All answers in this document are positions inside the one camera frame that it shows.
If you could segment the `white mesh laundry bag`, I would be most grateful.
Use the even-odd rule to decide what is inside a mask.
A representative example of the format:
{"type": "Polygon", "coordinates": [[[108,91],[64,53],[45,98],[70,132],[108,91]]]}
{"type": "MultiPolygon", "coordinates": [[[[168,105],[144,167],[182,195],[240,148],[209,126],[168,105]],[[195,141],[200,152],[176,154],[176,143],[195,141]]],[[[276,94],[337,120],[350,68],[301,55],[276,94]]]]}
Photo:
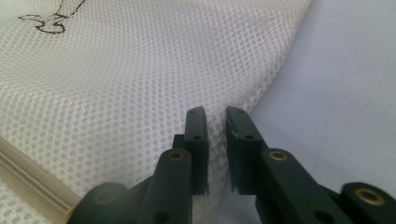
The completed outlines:
{"type": "Polygon", "coordinates": [[[250,110],[312,0],[0,0],[0,224],[64,224],[104,182],[151,176],[206,112],[213,224],[228,162],[224,111],[250,110]]]}

